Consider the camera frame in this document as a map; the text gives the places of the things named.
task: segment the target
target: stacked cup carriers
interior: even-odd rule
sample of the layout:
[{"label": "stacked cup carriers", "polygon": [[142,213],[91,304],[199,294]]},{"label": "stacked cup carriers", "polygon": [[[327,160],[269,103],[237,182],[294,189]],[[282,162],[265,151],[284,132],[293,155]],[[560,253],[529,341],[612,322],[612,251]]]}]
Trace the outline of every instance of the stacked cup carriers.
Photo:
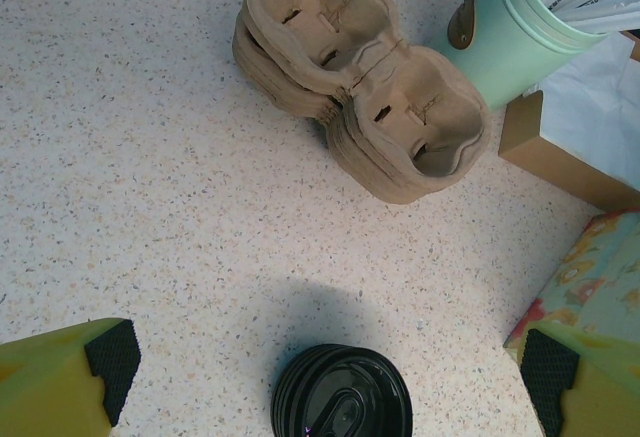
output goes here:
[{"label": "stacked cup carriers", "polygon": [[490,114],[451,62],[397,29],[391,0],[244,0],[233,53],[276,107],[326,128],[365,189],[408,204],[466,174]]}]

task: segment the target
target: black coffee cup lid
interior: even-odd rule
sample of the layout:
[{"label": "black coffee cup lid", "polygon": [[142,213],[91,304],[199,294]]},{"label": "black coffee cup lid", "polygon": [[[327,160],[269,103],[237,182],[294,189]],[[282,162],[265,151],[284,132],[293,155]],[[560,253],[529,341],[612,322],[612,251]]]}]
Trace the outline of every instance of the black coffee cup lid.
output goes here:
[{"label": "black coffee cup lid", "polygon": [[293,359],[276,385],[276,437],[411,436],[409,392],[389,360],[368,349],[313,349]]}]

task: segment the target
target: mint green cup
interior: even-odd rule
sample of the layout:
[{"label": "mint green cup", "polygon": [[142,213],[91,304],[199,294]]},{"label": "mint green cup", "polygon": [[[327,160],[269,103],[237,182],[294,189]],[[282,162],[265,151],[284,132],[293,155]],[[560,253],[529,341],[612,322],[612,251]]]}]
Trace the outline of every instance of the mint green cup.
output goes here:
[{"label": "mint green cup", "polygon": [[444,33],[431,47],[451,60],[496,109],[606,35],[568,26],[540,0],[475,0],[474,30],[465,37],[470,44],[454,48]]}]

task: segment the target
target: speckled countertop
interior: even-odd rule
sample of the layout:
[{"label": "speckled countertop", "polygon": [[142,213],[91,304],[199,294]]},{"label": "speckled countertop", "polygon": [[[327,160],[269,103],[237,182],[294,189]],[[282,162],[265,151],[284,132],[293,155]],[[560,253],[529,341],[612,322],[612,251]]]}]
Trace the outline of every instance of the speckled countertop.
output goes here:
[{"label": "speckled countertop", "polygon": [[[395,0],[427,42],[462,0]],[[319,342],[406,377],[415,432],[537,436],[507,333],[595,211],[488,152],[408,207],[234,65],[241,0],[1,0],[0,341],[130,317],[115,436],[269,436]]]}]

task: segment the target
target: colorful patterned box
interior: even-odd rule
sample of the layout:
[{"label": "colorful patterned box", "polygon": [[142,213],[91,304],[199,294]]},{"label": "colorful patterned box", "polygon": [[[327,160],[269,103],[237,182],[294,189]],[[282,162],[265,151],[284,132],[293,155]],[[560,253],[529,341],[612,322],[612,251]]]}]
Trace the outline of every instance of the colorful patterned box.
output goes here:
[{"label": "colorful patterned box", "polygon": [[537,320],[640,342],[640,210],[589,223],[505,342],[514,359]]}]

